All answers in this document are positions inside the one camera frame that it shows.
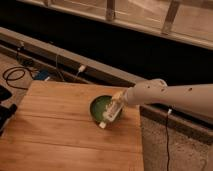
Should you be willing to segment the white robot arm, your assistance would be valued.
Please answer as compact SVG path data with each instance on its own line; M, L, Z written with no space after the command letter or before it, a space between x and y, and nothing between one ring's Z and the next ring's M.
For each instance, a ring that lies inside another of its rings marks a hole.
M162 79L146 80L113 96L113 112L125 104L163 104L213 123L213 84L168 86Z

